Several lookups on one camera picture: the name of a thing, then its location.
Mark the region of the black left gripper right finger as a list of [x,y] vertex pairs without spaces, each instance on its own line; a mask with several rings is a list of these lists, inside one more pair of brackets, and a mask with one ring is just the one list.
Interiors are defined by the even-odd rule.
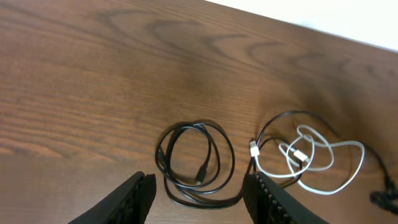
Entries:
[[246,174],[242,193],[254,224],[327,224],[263,173]]

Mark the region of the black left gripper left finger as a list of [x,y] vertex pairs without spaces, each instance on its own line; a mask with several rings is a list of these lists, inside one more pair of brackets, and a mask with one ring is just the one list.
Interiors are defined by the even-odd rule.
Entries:
[[138,171],[70,224],[144,224],[156,192],[155,175]]

